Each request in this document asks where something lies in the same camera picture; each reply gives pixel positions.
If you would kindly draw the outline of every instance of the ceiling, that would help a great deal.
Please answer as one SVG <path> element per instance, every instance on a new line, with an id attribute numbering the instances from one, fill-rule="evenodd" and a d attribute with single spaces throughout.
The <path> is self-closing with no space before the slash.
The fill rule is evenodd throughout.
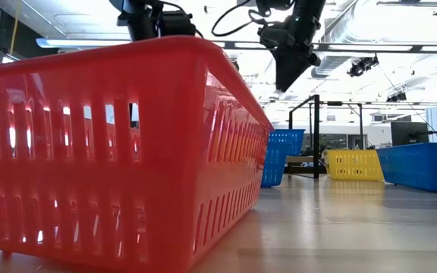
<path id="1" fill-rule="evenodd" d="M 129 39 L 126 27 L 117 27 L 119 12 L 108 0 L 0 0 L 0 8 L 14 15 L 21 1 L 20 20 L 44 37 L 52 39 Z M 216 38 L 212 25 L 237 0 L 169 0 L 193 14 L 193 22 L 206 39 L 257 41 L 257 25 Z M 328 0 L 322 14 L 322 29 L 315 40 L 334 43 L 437 43 L 437 16 L 432 8 L 384 7 L 379 0 Z M 247 10 L 239 8 L 226 17 L 217 32 L 247 22 Z M 282 20 L 287 11 L 273 11 L 272 20 Z M 227 51 L 236 58 L 241 74 L 259 99 L 275 89 L 275 64 L 267 51 Z M 321 94 L 324 100 L 385 102 L 393 88 L 407 92 L 412 102 L 437 102 L 437 55 L 379 54 L 380 65 L 362 77 L 346 74 L 351 61 L 367 55 L 321 54 L 322 66 L 310 68 L 288 90 L 283 99 L 302 100 Z M 285 119 L 297 102 L 266 107 L 269 116 Z"/>

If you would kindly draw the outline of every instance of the white ceiling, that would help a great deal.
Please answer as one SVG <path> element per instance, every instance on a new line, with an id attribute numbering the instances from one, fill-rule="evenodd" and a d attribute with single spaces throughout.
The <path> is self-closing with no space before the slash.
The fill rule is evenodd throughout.
<path id="1" fill-rule="evenodd" d="M 0 0 L 0 7 L 15 14 L 17 1 Z M 169 0 L 193 14 L 193 22 L 207 39 L 257 41 L 257 25 L 225 38 L 216 38 L 210 30 L 224 11 L 236 5 L 236 0 Z M 328 0 L 322 22 L 331 22 L 352 0 Z M 425 8 L 385 8 L 376 0 L 358 0 L 354 19 L 348 24 L 351 37 L 376 42 L 437 42 L 437 16 Z M 117 27 L 119 12 L 108 0 L 21 0 L 20 20 L 48 38 L 69 39 L 128 39 L 127 28 Z M 226 17 L 217 32 L 230 30 L 247 22 L 247 10 L 240 8 Z M 274 11 L 273 20 L 282 20 L 288 12 Z M 325 26 L 317 33 L 319 39 Z M 260 99 L 274 90 L 275 64 L 267 51 L 229 51 L 237 58 L 241 74 Z M 362 77 L 350 78 L 346 72 L 350 62 L 337 67 L 326 79 L 313 79 L 307 71 L 288 91 L 288 99 L 305 99 L 319 93 L 324 100 L 354 100 L 384 102 L 393 92 L 389 80 L 401 88 L 402 83 L 419 80 L 407 89 L 410 101 L 437 102 L 437 55 L 379 55 L 381 68 L 376 67 Z M 287 111 L 287 104 L 275 111 Z"/>

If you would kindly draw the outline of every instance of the basket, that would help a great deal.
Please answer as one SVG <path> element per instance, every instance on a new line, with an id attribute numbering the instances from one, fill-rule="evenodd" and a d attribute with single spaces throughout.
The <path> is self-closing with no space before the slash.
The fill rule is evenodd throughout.
<path id="1" fill-rule="evenodd" d="M 375 150 L 328 150 L 326 170 L 335 180 L 382 180 Z"/>
<path id="2" fill-rule="evenodd" d="M 270 143 L 290 143 L 288 155 L 300 155 L 303 146 L 304 130 L 278 129 L 269 134 Z"/>
<path id="3" fill-rule="evenodd" d="M 186 272 L 257 201 L 271 130 L 193 37 L 0 64 L 0 249 Z"/>
<path id="4" fill-rule="evenodd" d="M 386 182 L 437 192 L 437 143 L 377 150 Z"/>
<path id="5" fill-rule="evenodd" d="M 264 164 L 261 187 L 279 186 L 285 172 L 286 157 L 291 150 L 290 143 L 269 143 Z"/>

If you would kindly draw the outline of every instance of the gray floor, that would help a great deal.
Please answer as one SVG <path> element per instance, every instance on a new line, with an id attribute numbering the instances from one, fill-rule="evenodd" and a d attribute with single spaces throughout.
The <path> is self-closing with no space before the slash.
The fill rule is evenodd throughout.
<path id="1" fill-rule="evenodd" d="M 81 272 L 14 255 L 0 272 Z M 382 182 L 285 177 L 193 273 L 437 273 L 437 194 Z"/>

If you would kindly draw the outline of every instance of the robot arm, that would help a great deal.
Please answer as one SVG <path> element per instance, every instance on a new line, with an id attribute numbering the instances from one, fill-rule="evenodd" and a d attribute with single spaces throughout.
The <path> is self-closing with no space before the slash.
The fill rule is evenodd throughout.
<path id="1" fill-rule="evenodd" d="M 118 24 L 128 26 L 133 41 L 169 35 L 194 36 L 196 33 L 196 27 L 190 22 L 191 14 L 172 3 L 160 0 L 109 1 L 121 11 Z M 245 0 L 228 12 L 250 1 Z M 251 16 L 251 22 L 262 24 L 258 32 L 259 41 L 270 50 L 276 60 L 277 90 L 286 92 L 311 65 L 320 65 L 320 60 L 312 53 L 312 42 L 316 31 L 321 27 L 319 19 L 325 2 L 326 0 L 256 0 L 257 11 L 249 11 L 250 16 L 256 14 L 268 17 L 271 9 L 285 11 L 293 7 L 292 15 L 284 22 L 268 23 L 264 19 L 255 20 Z M 163 11 L 163 5 L 173 5 L 178 11 Z"/>

